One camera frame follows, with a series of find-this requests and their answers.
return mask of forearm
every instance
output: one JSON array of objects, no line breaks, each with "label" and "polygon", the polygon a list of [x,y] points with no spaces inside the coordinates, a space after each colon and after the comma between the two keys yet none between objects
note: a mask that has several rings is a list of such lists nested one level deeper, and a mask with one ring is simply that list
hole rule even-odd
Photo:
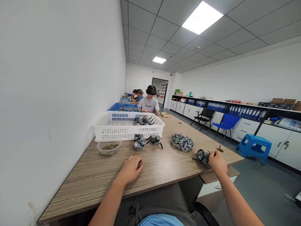
[{"label": "forearm", "polygon": [[125,187],[123,185],[115,181],[112,183],[109,191],[90,221],[89,226],[114,225],[124,189]]},{"label": "forearm", "polygon": [[226,173],[217,174],[234,225],[263,225]]}]

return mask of white t-shirt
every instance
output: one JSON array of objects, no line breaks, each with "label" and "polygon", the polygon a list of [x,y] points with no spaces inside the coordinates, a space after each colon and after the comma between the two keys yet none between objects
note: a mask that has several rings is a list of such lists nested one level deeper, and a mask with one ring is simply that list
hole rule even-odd
[{"label": "white t-shirt", "polygon": [[144,97],[140,100],[138,107],[142,110],[148,110],[153,113],[156,113],[156,110],[160,110],[158,100],[156,98],[149,100]]}]

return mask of doorway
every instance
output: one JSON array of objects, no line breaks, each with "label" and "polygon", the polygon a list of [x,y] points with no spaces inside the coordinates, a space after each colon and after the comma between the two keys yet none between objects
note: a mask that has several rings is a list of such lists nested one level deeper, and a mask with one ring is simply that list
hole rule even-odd
[{"label": "doorway", "polygon": [[158,100],[159,107],[161,109],[164,107],[168,81],[159,78],[153,78],[151,85],[156,87],[157,94],[155,98]]}]

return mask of gray pants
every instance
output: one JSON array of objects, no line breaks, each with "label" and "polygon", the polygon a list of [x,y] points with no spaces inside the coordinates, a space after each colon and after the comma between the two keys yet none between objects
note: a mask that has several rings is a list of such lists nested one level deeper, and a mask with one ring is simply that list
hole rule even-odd
[{"label": "gray pants", "polygon": [[137,226],[147,216],[160,213],[196,226],[178,183],[122,200],[114,225]]}]

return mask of blue plastic stool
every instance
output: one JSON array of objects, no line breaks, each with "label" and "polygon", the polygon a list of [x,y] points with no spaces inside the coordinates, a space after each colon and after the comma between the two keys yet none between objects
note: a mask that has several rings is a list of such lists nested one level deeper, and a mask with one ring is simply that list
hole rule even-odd
[{"label": "blue plastic stool", "polygon": [[271,147],[272,143],[265,138],[246,134],[237,146],[236,150],[240,149],[240,155],[244,158],[246,156],[253,156],[260,159],[260,161],[265,164]]}]

